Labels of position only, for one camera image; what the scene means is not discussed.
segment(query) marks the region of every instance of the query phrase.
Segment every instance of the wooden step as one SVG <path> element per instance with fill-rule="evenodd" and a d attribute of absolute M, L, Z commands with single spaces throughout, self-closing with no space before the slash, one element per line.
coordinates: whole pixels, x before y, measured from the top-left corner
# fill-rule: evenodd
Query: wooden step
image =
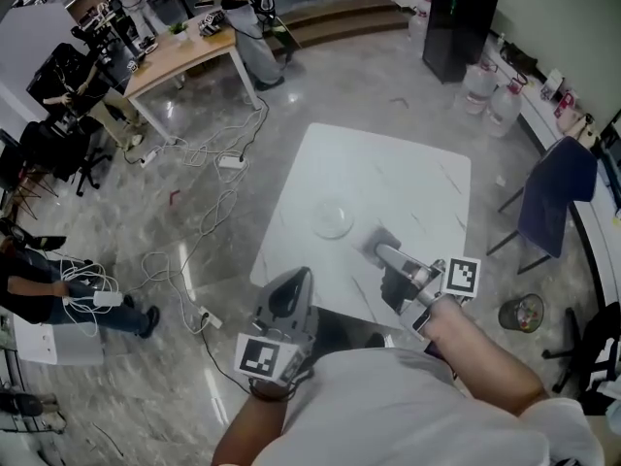
<path fill-rule="evenodd" d="M 303 25 L 316 24 L 336 18 L 361 16 L 382 11 L 396 11 L 397 5 L 391 0 L 335 0 L 323 1 L 304 9 L 288 12 L 280 18 L 289 29 Z"/>
<path fill-rule="evenodd" d="M 291 33 L 300 43 L 302 48 L 311 47 L 321 43 L 350 38 L 380 31 L 392 29 L 404 29 L 408 27 L 408 16 L 398 11 L 382 11 L 371 14 L 347 16 L 326 21 L 317 22 L 308 26 L 302 26 L 292 30 Z M 282 45 L 274 37 L 266 38 L 266 41 L 274 54 L 284 52 Z"/>

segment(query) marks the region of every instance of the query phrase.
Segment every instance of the person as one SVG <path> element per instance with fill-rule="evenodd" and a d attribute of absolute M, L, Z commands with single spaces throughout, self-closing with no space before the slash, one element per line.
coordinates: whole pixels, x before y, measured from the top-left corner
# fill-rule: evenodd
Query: person
<path fill-rule="evenodd" d="M 168 31 L 166 24 L 162 22 L 155 11 L 145 0 L 119 0 L 123 11 L 134 21 L 136 32 L 144 43 L 146 39 L 152 38 L 153 35 L 148 28 L 147 21 L 155 30 L 155 33 L 161 35 Z"/>
<path fill-rule="evenodd" d="M 315 363 L 291 409 L 250 396 L 212 465 L 604 465 L 579 404 L 549 398 L 456 302 L 433 304 L 423 334 L 446 362 L 400 349 L 333 352 Z M 451 370 L 472 397 L 455 388 Z M 288 391 L 257 389 L 274 399 Z"/>
<path fill-rule="evenodd" d="M 53 393 L 32 394 L 0 390 L 0 411 L 12 416 L 41 416 L 44 423 L 57 433 L 67 427 Z"/>
<path fill-rule="evenodd" d="M 259 91 L 284 82 L 280 66 L 263 39 L 258 18 L 249 0 L 221 0 L 222 10 L 229 24 L 235 28 L 237 49 L 246 67 L 256 77 L 254 87 Z"/>
<path fill-rule="evenodd" d="M 93 53 L 85 57 L 71 45 L 61 43 L 49 61 L 47 91 L 57 96 L 45 98 L 43 103 L 62 104 L 77 118 L 93 117 L 104 126 L 123 151 L 131 150 L 143 141 L 143 135 L 129 133 L 126 126 L 114 119 L 106 106 L 119 109 L 133 128 L 140 127 L 144 121 L 129 100 L 97 78 L 98 71 Z"/>
<path fill-rule="evenodd" d="M 34 250 L 15 250 L 10 239 L 0 246 L 0 306 L 32 324 L 69 324 L 92 322 L 93 315 L 63 304 L 64 297 L 81 299 L 94 308 L 95 289 L 79 279 L 62 281 L 62 272 L 72 265 L 83 272 L 98 269 L 79 261 L 48 261 Z M 159 322 L 159 310 L 152 306 L 145 314 L 135 309 L 134 301 L 124 297 L 123 304 L 108 312 L 95 314 L 97 324 L 113 330 L 149 338 Z"/>

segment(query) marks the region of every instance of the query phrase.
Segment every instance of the power strip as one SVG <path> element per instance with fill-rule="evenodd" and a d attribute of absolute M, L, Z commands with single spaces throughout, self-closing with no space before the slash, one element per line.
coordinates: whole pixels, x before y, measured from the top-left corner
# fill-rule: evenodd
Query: power strip
<path fill-rule="evenodd" d="M 95 291 L 93 304 L 96 307 L 118 307 L 123 303 L 123 294 L 119 291 Z"/>
<path fill-rule="evenodd" d="M 201 316 L 205 317 L 205 319 L 207 320 L 207 324 L 212 324 L 216 330 L 220 329 L 220 327 L 222 326 L 222 321 L 219 318 L 215 317 L 212 313 L 210 313 L 207 308 L 201 306 L 198 308 L 198 312 Z"/>
<path fill-rule="evenodd" d="M 140 163 L 140 167 L 145 169 L 147 165 L 150 163 L 150 161 L 155 158 L 156 155 L 157 155 L 157 152 L 155 150 L 150 151 L 147 154 L 147 156 L 143 159 L 143 161 Z"/>
<path fill-rule="evenodd" d="M 232 157 L 231 155 L 222 155 L 218 159 L 217 165 L 223 169 L 244 169 L 246 162 L 245 160 L 240 160 L 239 157 Z"/>

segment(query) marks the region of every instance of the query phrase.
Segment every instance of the potted plant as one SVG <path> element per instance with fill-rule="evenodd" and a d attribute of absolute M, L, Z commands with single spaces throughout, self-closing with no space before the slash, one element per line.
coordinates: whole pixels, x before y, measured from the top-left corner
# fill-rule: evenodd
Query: potted plant
<path fill-rule="evenodd" d="M 173 24 L 168 29 L 171 34 L 175 35 L 175 38 L 177 38 L 180 42 L 184 42 L 189 38 L 189 36 L 187 36 L 187 33 L 185 32 L 185 30 L 187 29 L 187 24 L 185 24 L 185 22 L 178 22 L 177 24 Z"/>

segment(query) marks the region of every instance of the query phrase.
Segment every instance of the trash can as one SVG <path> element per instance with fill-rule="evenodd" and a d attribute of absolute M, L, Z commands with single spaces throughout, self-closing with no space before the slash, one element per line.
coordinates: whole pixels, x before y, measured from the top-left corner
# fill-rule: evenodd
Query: trash can
<path fill-rule="evenodd" d="M 533 333 L 543 321 L 543 301 L 536 293 L 528 293 L 506 301 L 498 311 L 498 322 L 504 329 Z"/>

